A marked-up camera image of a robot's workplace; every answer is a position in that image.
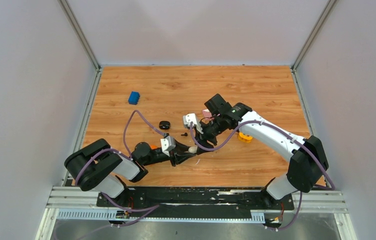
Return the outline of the white earbud charging case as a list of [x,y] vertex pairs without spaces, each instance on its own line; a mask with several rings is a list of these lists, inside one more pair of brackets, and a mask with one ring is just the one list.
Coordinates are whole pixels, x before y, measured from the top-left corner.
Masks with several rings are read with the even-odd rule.
[[197,153],[197,146],[191,146],[191,147],[188,149],[188,151],[189,151],[190,153],[192,153],[192,154]]

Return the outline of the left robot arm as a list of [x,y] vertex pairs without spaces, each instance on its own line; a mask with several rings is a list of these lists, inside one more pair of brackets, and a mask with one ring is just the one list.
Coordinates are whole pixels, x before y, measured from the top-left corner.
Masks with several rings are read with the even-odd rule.
[[191,147],[171,136],[160,143],[160,147],[152,148],[140,142],[131,156],[126,156],[101,138],[67,157],[64,166],[82,191],[101,191],[114,205],[122,207],[129,200],[122,178],[136,183],[146,176],[148,165],[169,161],[174,167],[195,156]]

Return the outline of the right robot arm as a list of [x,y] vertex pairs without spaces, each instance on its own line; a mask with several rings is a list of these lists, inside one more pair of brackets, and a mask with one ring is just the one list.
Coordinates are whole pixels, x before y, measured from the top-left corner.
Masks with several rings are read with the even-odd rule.
[[183,117],[185,127],[193,134],[197,154],[222,148],[229,140],[218,145],[217,136],[232,130],[232,135],[243,134],[264,143],[288,162],[287,172],[272,179],[261,191],[266,208],[275,208],[291,193],[308,193],[321,177],[328,177],[327,157],[316,136],[305,138],[283,130],[251,107],[241,102],[231,105],[220,94],[209,99],[205,106],[211,113],[209,122],[202,122],[194,113]]

